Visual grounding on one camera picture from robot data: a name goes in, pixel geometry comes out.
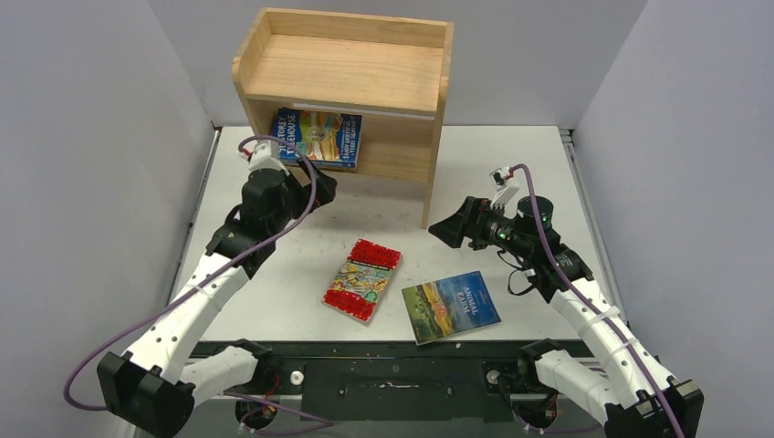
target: book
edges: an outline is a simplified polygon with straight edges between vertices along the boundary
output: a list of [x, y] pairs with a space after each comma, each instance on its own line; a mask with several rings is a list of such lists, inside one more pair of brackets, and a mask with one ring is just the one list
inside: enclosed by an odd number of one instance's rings
[[[296, 145], [320, 169], [354, 169], [358, 162], [362, 116], [280, 108], [271, 135]], [[283, 144], [278, 158], [297, 164], [297, 154]]]
[[322, 302], [360, 321], [369, 322], [400, 260], [399, 251], [358, 240], [328, 286]]
[[480, 271], [403, 290], [417, 345], [500, 322]]

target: comic book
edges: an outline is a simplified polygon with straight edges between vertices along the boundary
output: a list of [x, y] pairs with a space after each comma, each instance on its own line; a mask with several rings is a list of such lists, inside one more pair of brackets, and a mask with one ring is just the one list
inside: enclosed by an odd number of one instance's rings
[[[281, 108], [271, 135], [296, 145], [320, 169], [354, 169], [358, 162], [362, 116]], [[297, 164], [296, 153], [279, 145], [280, 161]]]
[[470, 272], [403, 290], [417, 345], [500, 322], [481, 272]]
[[401, 260], [394, 249], [359, 240], [328, 286], [322, 302], [368, 322]]

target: gray wall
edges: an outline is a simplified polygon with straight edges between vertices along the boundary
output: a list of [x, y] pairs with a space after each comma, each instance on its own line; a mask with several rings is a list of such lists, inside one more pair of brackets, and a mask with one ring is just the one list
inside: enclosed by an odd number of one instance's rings
[[633, 331], [704, 390], [702, 437], [774, 434], [772, 20], [651, 0], [575, 135]]
[[0, 436], [116, 436], [62, 384], [167, 297], [212, 129], [145, 1], [5, 1], [0, 41]]
[[246, 125], [231, 60], [262, 6], [455, 22], [445, 122], [575, 127], [646, 0], [149, 0], [216, 125]]

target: wooden bookshelf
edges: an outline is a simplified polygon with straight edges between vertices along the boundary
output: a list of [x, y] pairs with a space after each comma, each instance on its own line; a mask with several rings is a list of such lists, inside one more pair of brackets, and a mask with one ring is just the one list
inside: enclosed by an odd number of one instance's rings
[[354, 172], [425, 183], [425, 228], [453, 29], [438, 21], [265, 8], [234, 59], [236, 92], [255, 133], [270, 132], [277, 109], [293, 104], [390, 113], [363, 114]]

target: tabletop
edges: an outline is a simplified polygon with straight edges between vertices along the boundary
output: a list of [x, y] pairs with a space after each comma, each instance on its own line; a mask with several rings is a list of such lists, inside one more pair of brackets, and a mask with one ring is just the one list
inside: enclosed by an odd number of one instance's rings
[[[248, 127], [223, 128], [179, 279], [192, 274], [213, 232], [241, 202], [248, 173], [236, 145], [251, 133]], [[562, 241], [599, 274], [599, 257], [556, 127], [444, 127], [430, 224], [454, 213], [468, 195], [491, 197], [494, 187], [489, 173], [520, 162], [532, 171], [538, 194], [554, 203], [553, 226]], [[414, 340], [401, 289], [471, 271], [481, 271], [502, 322], [449, 341], [578, 338], [537, 292], [524, 297], [507, 293], [511, 268], [497, 258], [494, 248], [474, 252], [464, 245], [452, 249], [421, 229], [423, 184], [343, 172], [329, 175], [339, 181], [335, 201], [277, 242], [277, 251], [226, 303], [203, 340]], [[523, 174], [518, 173], [517, 178], [521, 197], [527, 194], [527, 185]], [[513, 215], [515, 203], [507, 215]], [[369, 324], [322, 303], [327, 286], [358, 239], [403, 253]], [[596, 277], [603, 281], [601, 275]], [[523, 276], [513, 276], [514, 290], [526, 286]]]

